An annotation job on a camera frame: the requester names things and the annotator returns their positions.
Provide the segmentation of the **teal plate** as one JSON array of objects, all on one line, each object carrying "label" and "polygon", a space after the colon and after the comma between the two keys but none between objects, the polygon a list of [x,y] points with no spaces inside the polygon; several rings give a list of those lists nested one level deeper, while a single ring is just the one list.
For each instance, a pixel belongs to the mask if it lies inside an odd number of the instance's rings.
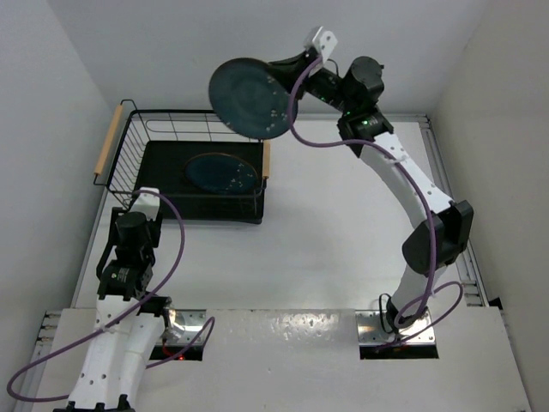
[{"label": "teal plate", "polygon": [[235,58],[223,63],[210,77],[208,97],[220,121],[240,136],[269,140],[290,128],[289,93],[263,61]]},{"label": "teal plate", "polygon": [[185,164],[184,176],[195,187],[214,194],[246,193],[258,180],[257,171],[249,162],[222,153],[194,156]]}]

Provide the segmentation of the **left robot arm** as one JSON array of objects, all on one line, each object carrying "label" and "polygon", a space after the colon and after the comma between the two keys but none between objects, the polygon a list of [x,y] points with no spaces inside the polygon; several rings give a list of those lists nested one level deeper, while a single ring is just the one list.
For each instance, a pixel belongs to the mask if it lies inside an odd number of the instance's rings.
[{"label": "left robot arm", "polygon": [[109,245],[97,266],[95,326],[67,411],[132,411],[156,341],[165,331],[168,297],[137,307],[153,277],[162,216],[156,206],[113,211]]}]

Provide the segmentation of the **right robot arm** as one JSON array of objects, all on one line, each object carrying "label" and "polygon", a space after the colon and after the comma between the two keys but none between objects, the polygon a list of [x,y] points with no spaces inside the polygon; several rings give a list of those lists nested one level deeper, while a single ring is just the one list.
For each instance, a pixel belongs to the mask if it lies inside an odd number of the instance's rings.
[{"label": "right robot arm", "polygon": [[408,155],[393,125],[377,102],[384,90],[383,67],[373,58],[356,58],[344,76],[323,68],[320,58],[304,52],[273,62],[268,74],[288,93],[287,121],[293,136],[306,146],[293,126],[295,108],[307,93],[332,106],[340,141],[370,167],[399,201],[413,227],[401,249],[406,261],[400,284],[387,302],[387,319],[393,328],[408,327],[427,308],[435,284],[468,245],[474,209],[439,189]]}]

